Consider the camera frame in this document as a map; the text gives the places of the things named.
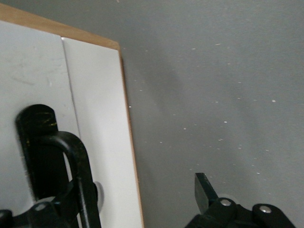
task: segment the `wooden trim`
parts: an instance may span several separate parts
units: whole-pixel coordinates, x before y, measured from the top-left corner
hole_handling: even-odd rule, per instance
[[[106,48],[120,50],[119,44],[116,41],[80,30],[78,28],[67,26],[59,22],[55,22],[1,3],[0,20],[44,32],[53,33],[61,37],[71,38],[90,44],[100,45]]]

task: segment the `wooden edge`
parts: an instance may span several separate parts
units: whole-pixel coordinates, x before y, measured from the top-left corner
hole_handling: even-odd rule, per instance
[[[96,44],[106,48],[120,50],[116,41],[98,36],[96,34],[80,30],[71,26],[55,22],[35,14],[31,14],[11,6],[0,3],[0,20],[9,23],[53,33],[61,37],[71,38],[90,44]]]
[[[123,92],[124,92],[124,98],[125,98],[125,108],[127,110],[127,118],[128,118],[128,125],[129,125],[129,133],[130,133],[130,141],[131,141],[131,149],[132,149],[132,156],[133,156],[133,167],[134,167],[134,173],[135,173],[135,179],[136,179],[136,187],[137,187],[137,195],[138,195],[138,202],[139,202],[139,209],[141,213],[141,220],[142,220],[142,227],[144,228],[144,220],[143,220],[143,207],[142,207],[142,198],[141,198],[141,192],[139,188],[139,180],[138,180],[138,174],[137,174],[137,166],[136,166],[136,156],[135,156],[135,150],[134,150],[134,144],[133,144],[133,134],[132,134],[132,125],[131,125],[131,118],[129,113],[129,105],[128,105],[128,96],[127,96],[127,88],[125,84],[125,77],[124,77],[124,61],[121,55],[121,50],[118,51],[120,56],[120,69],[122,72],[123,77]]]

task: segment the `screw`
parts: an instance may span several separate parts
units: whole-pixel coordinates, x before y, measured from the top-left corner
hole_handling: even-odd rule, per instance
[[[231,202],[228,199],[222,199],[220,203],[225,207],[229,207],[231,205]]]
[[[271,209],[267,206],[261,206],[260,210],[264,213],[267,213],[267,214],[271,213]]]
[[[40,210],[44,209],[45,207],[46,207],[45,204],[40,203],[40,204],[38,204],[38,205],[35,207],[35,210],[36,210],[36,211],[40,211]]]

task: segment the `gray floor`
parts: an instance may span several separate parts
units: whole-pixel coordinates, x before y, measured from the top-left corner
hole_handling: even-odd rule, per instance
[[[198,213],[194,173],[304,224],[304,2],[0,0],[119,41],[146,228]]]

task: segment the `white panel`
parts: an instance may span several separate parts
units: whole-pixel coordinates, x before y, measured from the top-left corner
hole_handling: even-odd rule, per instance
[[[61,37],[0,21],[0,209],[32,205],[15,118],[25,107],[55,110],[60,130],[78,135]]]
[[[103,228],[141,228],[119,53],[63,38],[81,140],[104,188]]]

